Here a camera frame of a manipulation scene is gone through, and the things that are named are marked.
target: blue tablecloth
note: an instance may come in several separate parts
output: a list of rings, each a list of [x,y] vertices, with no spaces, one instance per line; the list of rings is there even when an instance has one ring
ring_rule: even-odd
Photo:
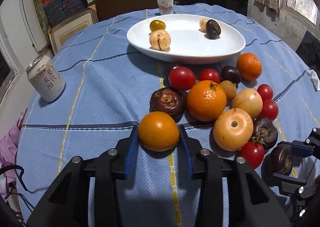
[[[34,193],[19,191],[34,206],[66,163],[76,155],[84,159],[99,156],[128,137],[133,125],[149,112],[151,94],[162,85],[168,64],[150,58],[133,48],[126,39],[128,29],[158,9],[119,15],[73,35],[53,61],[66,81],[57,101],[46,103],[35,92],[20,134],[17,163],[24,167],[24,182]],[[308,67],[281,39],[255,20],[220,6],[195,4],[174,6],[174,13],[202,15],[225,22],[245,37],[242,51],[256,54],[263,65],[257,85],[269,84],[275,93],[279,116],[274,121],[278,141],[301,140],[319,127],[320,93],[314,90],[306,73]],[[235,66],[231,58],[218,64],[192,66],[196,74],[205,68],[218,71]],[[240,84],[239,90],[255,87]],[[191,126],[194,119],[186,112],[180,121],[190,137],[204,148],[232,159],[232,153],[211,147],[212,128]],[[309,177],[311,182],[320,168],[314,158],[295,163],[292,175]],[[89,195],[89,225],[93,226],[93,187]],[[162,159],[151,158],[139,148],[137,169],[127,181],[118,181],[118,196],[124,227],[194,226],[200,181],[192,181],[182,162],[180,149]],[[228,192],[224,180],[224,226],[228,226]],[[288,201],[279,196],[282,204]],[[25,220],[30,212],[20,202]]]

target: paper cup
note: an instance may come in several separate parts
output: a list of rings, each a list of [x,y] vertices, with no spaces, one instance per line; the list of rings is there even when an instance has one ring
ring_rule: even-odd
[[[173,0],[157,0],[160,15],[173,14]]]

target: table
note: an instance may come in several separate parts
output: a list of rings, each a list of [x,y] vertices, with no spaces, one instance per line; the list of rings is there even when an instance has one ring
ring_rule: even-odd
[[[83,159],[99,156],[128,137],[134,125],[149,112],[151,94],[166,81],[166,62],[138,52],[126,39],[135,23],[157,15],[158,9],[123,14],[97,23],[73,35],[54,57],[66,81],[59,99],[46,103],[35,92],[21,130],[17,164],[25,169],[24,182],[34,193],[18,190],[34,206],[66,163],[76,155]],[[255,20],[220,6],[195,4],[174,6],[174,13],[203,15],[230,24],[243,34],[242,51],[256,54],[263,65],[257,85],[267,83],[275,93],[279,116],[274,121],[278,141],[301,140],[313,127],[320,126],[320,93],[315,91],[306,73],[308,67],[281,39]],[[218,71],[235,66],[231,58],[218,64],[192,66],[196,74],[205,68]],[[240,84],[239,90],[255,87]],[[212,150],[212,127],[186,113],[180,121],[190,137],[199,139],[203,148]],[[232,153],[214,149],[218,155],[232,159]],[[314,158],[299,161],[292,175],[300,178],[320,174]],[[89,195],[89,222],[93,226],[93,186]],[[123,225],[130,227],[194,226],[200,182],[192,181],[176,148],[168,157],[151,158],[139,147],[136,174],[118,181],[118,196]],[[224,226],[228,226],[228,192],[224,180]],[[279,196],[282,204],[286,197]],[[20,203],[25,220],[30,212]]]

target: plate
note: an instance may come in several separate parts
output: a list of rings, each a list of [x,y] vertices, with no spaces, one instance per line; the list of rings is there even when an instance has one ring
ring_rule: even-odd
[[[207,18],[200,15],[169,14],[148,18],[133,25],[127,32],[129,43],[138,51],[150,57],[166,62],[185,64],[217,63],[230,58],[245,47],[241,33],[230,25],[218,21],[221,34],[216,39],[209,39],[201,32],[199,21]],[[149,43],[151,33],[149,25],[153,20],[166,24],[166,31],[171,37],[168,51],[154,50]]]

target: pink fabric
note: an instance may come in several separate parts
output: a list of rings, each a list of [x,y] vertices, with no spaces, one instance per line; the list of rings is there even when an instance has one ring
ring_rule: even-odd
[[[19,118],[18,122],[12,126],[9,133],[0,140],[0,166],[14,164],[14,158],[18,148],[20,130],[18,124],[22,117]],[[7,171],[5,173],[7,184],[16,180],[16,174],[14,170]],[[4,198],[7,195],[7,190],[4,186],[0,185],[0,194]]]

